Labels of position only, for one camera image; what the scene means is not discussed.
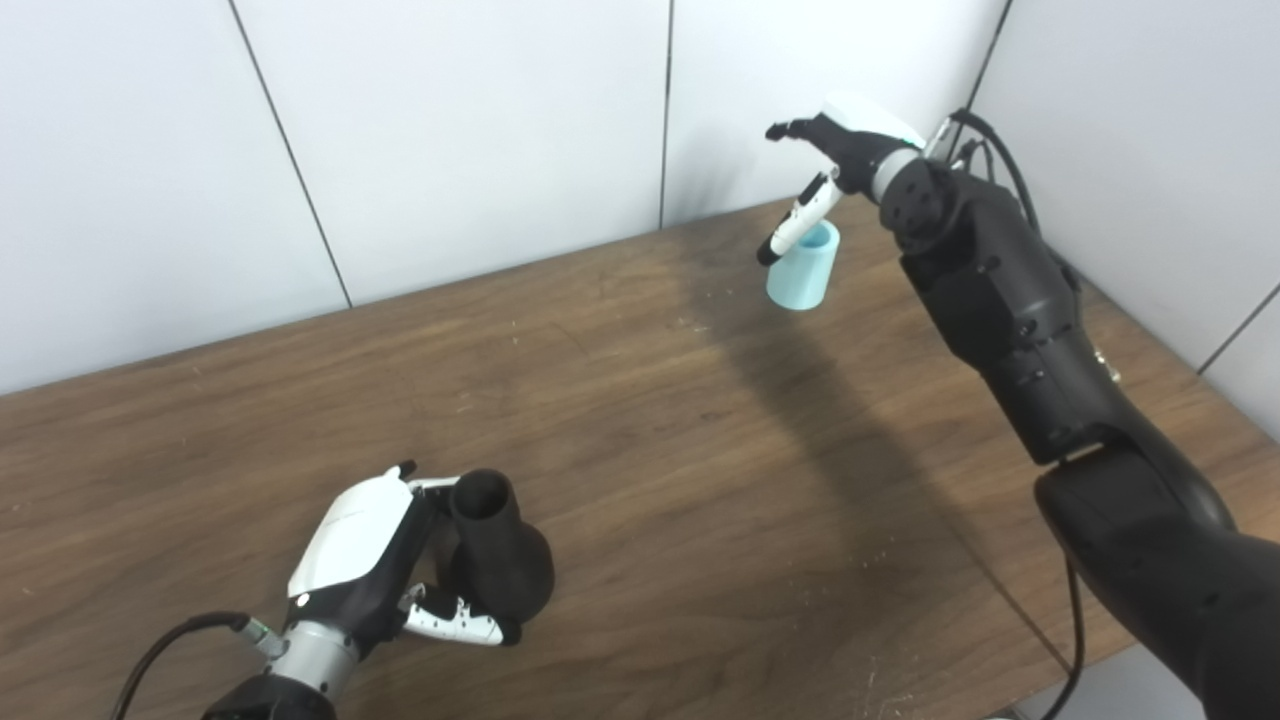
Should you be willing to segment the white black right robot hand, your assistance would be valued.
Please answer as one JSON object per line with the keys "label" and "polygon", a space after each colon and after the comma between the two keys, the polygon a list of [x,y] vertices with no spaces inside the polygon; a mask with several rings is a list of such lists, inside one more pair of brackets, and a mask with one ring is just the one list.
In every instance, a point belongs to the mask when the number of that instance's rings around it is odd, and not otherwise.
{"label": "white black right robot hand", "polygon": [[765,131],[771,142],[785,138],[809,143],[829,160],[831,168],[805,186],[756,250],[762,266],[778,263],[842,199],[859,193],[872,197],[877,176],[891,158],[905,152],[911,160],[927,146],[924,137],[893,113],[845,92],[828,94],[814,117],[777,122]]}

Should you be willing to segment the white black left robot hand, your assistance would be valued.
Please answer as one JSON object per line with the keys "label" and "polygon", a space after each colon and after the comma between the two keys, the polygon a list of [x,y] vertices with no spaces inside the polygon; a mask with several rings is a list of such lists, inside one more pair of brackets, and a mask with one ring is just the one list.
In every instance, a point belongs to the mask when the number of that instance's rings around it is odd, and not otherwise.
{"label": "white black left robot hand", "polygon": [[365,660],[402,632],[435,641],[516,646],[518,623],[480,610],[471,598],[411,575],[457,477],[412,479],[403,462],[339,493],[287,584],[288,626],[317,623]]}

